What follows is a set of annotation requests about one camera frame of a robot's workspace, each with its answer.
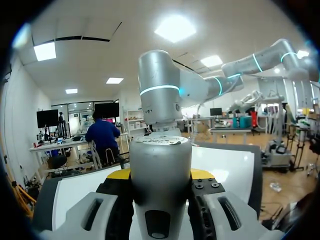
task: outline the ceiling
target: ceiling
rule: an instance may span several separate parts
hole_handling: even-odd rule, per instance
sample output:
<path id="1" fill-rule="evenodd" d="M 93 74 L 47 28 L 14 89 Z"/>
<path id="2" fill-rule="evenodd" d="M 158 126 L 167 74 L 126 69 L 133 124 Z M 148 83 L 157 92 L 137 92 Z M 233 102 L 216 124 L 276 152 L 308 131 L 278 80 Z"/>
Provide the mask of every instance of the ceiling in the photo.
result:
<path id="1" fill-rule="evenodd" d="M 154 33 L 173 14 L 191 21 L 196 34 L 171 43 Z M 34 45 L 71 36 L 108 39 L 60 40 L 56 58 L 37 61 Z M 219 55 L 231 62 L 289 39 L 305 49 L 297 28 L 270 0 L 56 0 L 31 24 L 28 43 L 18 51 L 25 69 L 51 100 L 104 98 L 138 86 L 138 58 L 161 49 L 197 73 L 216 68 L 200 60 Z M 106 84 L 109 77 L 124 78 Z M 65 89 L 78 89 L 66 94 Z"/>

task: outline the ceiling light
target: ceiling light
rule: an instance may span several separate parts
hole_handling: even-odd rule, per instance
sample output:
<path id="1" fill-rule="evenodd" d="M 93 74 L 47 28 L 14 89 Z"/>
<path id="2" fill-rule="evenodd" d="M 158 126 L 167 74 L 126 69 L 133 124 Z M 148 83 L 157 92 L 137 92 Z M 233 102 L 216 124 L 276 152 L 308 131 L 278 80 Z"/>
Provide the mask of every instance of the ceiling light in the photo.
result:
<path id="1" fill-rule="evenodd" d="M 121 83 L 123 78 L 118 78 L 118 77 L 110 77 L 107 81 L 106 84 L 119 84 Z"/>
<path id="2" fill-rule="evenodd" d="M 78 93 L 78 89 L 77 88 L 66 89 L 65 92 L 66 92 L 66 94 L 77 94 Z"/>
<path id="3" fill-rule="evenodd" d="M 186 18 L 175 15 L 165 19 L 154 33 L 176 43 L 195 34 L 196 29 Z"/>
<path id="4" fill-rule="evenodd" d="M 216 65 L 220 65 L 223 63 L 218 55 L 208 56 L 200 61 L 203 63 L 203 65 L 205 65 L 208 68 Z"/>
<path id="5" fill-rule="evenodd" d="M 57 57 L 55 42 L 41 44 L 38 46 L 34 46 L 33 48 L 36 55 L 36 59 L 38 61 L 55 59 Z"/>
<path id="6" fill-rule="evenodd" d="M 298 59 L 302 59 L 303 57 L 308 57 L 309 53 L 307 51 L 299 50 L 296 55 L 297 55 Z"/>

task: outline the storage box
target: storage box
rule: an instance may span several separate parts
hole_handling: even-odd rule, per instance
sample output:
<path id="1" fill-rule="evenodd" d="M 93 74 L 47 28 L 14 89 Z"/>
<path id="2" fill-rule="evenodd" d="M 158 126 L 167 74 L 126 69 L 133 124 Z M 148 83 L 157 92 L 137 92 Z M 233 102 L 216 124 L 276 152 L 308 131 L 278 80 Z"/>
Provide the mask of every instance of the storage box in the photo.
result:
<path id="1" fill-rule="evenodd" d="M 141 122 L 139 122 L 139 121 L 135 122 L 134 127 L 135 127 L 136 129 L 141 128 Z"/>

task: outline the teal container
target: teal container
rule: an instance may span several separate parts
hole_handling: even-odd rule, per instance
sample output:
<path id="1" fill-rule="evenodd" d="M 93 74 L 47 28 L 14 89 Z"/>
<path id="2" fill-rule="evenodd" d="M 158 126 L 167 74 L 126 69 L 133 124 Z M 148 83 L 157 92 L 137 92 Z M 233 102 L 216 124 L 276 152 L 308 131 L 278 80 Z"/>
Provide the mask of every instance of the teal container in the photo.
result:
<path id="1" fill-rule="evenodd" d="M 247 129 L 252 127 L 252 117 L 251 116 L 241 116 L 239 120 L 239 126 L 241 129 Z"/>

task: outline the red object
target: red object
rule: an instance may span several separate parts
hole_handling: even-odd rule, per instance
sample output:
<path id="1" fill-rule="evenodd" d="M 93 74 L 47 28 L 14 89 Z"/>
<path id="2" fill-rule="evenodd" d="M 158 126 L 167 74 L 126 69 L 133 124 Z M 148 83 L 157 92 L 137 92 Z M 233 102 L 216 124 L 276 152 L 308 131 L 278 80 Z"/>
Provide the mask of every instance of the red object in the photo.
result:
<path id="1" fill-rule="evenodd" d="M 256 111 L 252 111 L 251 112 L 251 121 L 252 121 L 252 127 L 256 128 L 257 125 L 257 112 Z"/>

